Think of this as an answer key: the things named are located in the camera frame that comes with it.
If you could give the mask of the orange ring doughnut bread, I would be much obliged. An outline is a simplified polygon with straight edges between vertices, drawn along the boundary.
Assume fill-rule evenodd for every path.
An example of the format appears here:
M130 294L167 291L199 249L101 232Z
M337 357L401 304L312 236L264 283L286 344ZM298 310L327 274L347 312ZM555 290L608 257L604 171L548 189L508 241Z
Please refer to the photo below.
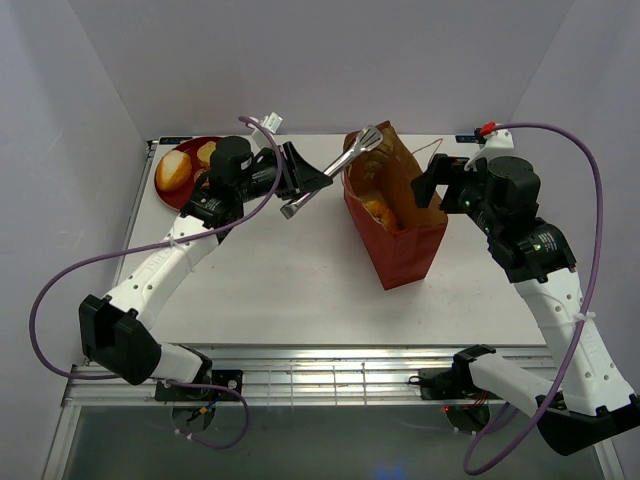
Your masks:
M369 200L363 203L369 214L388 232L397 234L400 231L395 213L382 201Z

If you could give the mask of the red and brown paper bag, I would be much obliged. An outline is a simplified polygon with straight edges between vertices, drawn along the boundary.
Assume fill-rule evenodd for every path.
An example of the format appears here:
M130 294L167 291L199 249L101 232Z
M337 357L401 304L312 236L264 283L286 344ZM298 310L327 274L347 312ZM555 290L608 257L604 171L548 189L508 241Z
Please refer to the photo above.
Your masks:
M441 199L433 196L427 208L415 204L411 181L423 173L414 154L389 121L379 123L382 142L393 145L384 167L365 178L359 156L342 174L344 200L382 287L391 290L423 280L443 240L448 218L439 210ZM365 209L369 200L384 202L396 215L400 231L386 231Z

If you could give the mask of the stainless steel tongs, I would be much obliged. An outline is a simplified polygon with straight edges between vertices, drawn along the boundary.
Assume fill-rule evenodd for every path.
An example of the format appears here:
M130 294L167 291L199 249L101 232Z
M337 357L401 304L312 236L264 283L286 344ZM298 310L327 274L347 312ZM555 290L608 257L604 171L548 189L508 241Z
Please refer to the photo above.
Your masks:
M376 126L369 125L359 131L354 139L348 144L346 150L323 171L323 174L329 178L329 184L332 184L333 179L356 158L377 148L382 143L383 139L384 136L382 132ZM322 189L324 189L324 186L314 188L310 192L299 195L297 198L290 200L281 207L281 213L286 219L291 219Z

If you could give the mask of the tan sliced bread piece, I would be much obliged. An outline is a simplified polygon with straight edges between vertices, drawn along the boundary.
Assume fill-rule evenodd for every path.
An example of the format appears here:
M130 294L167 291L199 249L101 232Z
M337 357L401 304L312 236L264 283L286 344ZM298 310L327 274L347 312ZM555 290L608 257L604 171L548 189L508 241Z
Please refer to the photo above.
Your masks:
M198 159L199 164L200 164L200 166L202 168L205 168L205 169L209 169L210 168L211 156L215 152L215 150L216 150L216 142L215 141L208 141L208 142L204 143L197 150L197 159Z

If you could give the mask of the white round bread roll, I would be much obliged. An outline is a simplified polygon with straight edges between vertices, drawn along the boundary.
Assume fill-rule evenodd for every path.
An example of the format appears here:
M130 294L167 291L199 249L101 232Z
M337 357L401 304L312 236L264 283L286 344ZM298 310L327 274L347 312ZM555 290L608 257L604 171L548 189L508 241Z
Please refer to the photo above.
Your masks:
M172 150L161 158L156 168L156 187L161 192L173 192L189 180L191 171L190 156L185 152Z

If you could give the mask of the small brown chocolate croissant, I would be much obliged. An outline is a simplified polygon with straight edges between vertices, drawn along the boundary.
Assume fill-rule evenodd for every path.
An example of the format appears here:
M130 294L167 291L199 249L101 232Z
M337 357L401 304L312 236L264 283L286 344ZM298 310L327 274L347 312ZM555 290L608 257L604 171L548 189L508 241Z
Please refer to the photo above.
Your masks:
M365 178L373 178L387 163L393 151L393 145L382 142L375 149L368 152L363 160Z

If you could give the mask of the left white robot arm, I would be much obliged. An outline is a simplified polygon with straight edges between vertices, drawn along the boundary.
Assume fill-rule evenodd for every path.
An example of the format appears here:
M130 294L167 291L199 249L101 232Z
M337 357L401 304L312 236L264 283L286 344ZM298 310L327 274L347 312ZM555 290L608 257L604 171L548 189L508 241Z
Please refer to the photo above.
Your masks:
M290 142L254 153L242 137L219 139L166 235L166 247L103 297L89 295L80 304L84 355L132 385L149 378L177 380L188 398L205 397L212 387L210 361L186 347L161 344L151 334L164 304L224 240L223 226L243 217L245 203L269 191L289 200L331 183Z

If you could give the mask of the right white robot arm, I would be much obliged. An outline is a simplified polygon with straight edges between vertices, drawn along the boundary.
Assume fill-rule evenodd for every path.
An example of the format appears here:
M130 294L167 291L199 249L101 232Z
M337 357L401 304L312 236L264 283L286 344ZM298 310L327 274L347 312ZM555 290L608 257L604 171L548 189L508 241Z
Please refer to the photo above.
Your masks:
M538 217L540 179L526 160L436 155L411 187L424 207L439 185L440 208L465 214L486 235L488 251L532 313L555 365L573 354L559 392L537 428L567 456L639 425L639 398L609 355L592 318L581 313L576 260L563 233Z

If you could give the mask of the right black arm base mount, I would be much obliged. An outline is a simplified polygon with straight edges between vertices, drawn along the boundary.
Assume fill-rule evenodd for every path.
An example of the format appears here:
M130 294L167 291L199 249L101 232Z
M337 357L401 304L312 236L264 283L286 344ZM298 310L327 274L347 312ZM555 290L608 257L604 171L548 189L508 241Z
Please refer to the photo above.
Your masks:
M461 380L451 369L438 372L420 369L416 375L409 377L407 384L418 388L422 400L468 400L482 403L497 399L493 393Z

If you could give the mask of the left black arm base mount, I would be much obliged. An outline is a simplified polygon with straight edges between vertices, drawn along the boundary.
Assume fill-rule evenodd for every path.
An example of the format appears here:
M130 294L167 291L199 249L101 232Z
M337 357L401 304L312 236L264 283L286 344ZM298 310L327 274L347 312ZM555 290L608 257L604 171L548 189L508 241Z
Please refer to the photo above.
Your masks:
M199 383L214 385L216 389L186 388L156 383L154 399L160 402L209 402L212 400L238 401L242 394L244 372L239 369L214 369L206 373Z

